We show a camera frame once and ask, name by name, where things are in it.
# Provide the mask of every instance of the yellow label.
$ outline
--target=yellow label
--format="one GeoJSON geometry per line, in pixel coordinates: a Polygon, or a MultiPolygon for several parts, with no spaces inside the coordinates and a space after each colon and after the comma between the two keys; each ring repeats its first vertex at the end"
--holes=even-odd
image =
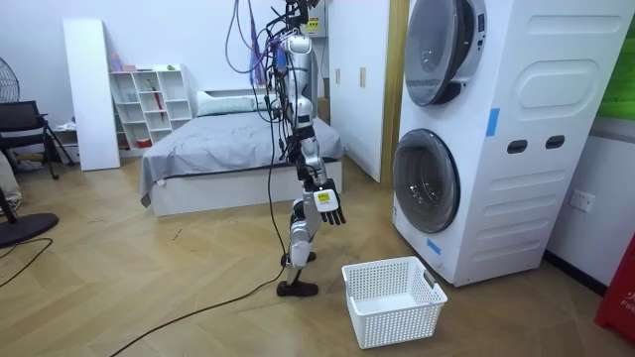
{"type": "Polygon", "coordinates": [[[307,31],[319,31],[319,18],[309,18],[305,29],[307,31]]]}

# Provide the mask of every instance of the white shelf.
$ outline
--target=white shelf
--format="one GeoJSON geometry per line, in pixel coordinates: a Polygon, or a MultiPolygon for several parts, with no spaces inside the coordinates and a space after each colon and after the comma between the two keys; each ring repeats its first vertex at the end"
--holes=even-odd
{"type": "Polygon", "coordinates": [[[175,70],[167,70],[167,66],[109,73],[118,113],[114,118],[117,138],[123,142],[125,134],[131,148],[120,151],[121,157],[143,155],[145,149],[137,146],[140,140],[150,139],[156,144],[191,120],[193,103],[187,70],[182,64],[172,64],[175,70]]]}

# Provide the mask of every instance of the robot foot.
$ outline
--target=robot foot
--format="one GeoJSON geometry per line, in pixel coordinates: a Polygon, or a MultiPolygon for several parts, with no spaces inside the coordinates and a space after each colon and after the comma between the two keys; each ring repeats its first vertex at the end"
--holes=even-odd
{"type": "Polygon", "coordinates": [[[287,282],[279,282],[276,293],[278,297],[312,297],[319,291],[317,284],[295,281],[288,285],[287,282]]]}
{"type": "MultiPolygon", "coordinates": [[[[285,267],[287,265],[287,257],[289,256],[289,253],[285,253],[283,254],[283,256],[280,258],[280,265],[282,267],[285,267]]],[[[309,258],[307,259],[307,263],[314,261],[318,256],[316,255],[316,252],[310,252],[309,253],[309,258]]]]}

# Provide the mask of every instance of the humanoid robot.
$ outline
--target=humanoid robot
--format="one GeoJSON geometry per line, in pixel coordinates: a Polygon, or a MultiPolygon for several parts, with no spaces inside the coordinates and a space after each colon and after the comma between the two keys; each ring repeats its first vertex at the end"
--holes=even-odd
{"type": "MultiPolygon", "coordinates": [[[[300,281],[300,274],[307,262],[316,258],[311,251],[313,240],[321,222],[339,225],[346,223],[342,213],[335,183],[326,174],[324,161],[319,154],[319,143],[314,131],[314,105],[302,96],[311,73],[313,44],[303,35],[300,25],[309,20],[309,7],[319,0],[286,0],[287,12],[267,26],[285,21],[285,29],[273,38],[270,33],[269,50],[274,55],[274,65],[269,73],[281,85],[276,86],[280,101],[280,117],[292,128],[287,138],[289,162],[296,165],[298,179],[302,182],[303,197],[294,201],[291,214],[289,253],[281,263],[287,266],[288,277],[278,284],[280,297],[309,297],[318,293],[316,284],[300,281]]],[[[273,111],[266,99],[270,112],[273,111]]]]}

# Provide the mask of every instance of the washing machine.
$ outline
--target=washing machine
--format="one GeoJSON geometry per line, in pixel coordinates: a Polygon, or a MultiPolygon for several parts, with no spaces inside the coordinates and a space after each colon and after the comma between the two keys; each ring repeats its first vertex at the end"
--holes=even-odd
{"type": "Polygon", "coordinates": [[[631,0],[411,0],[393,222],[463,286],[537,268],[631,0]]]}

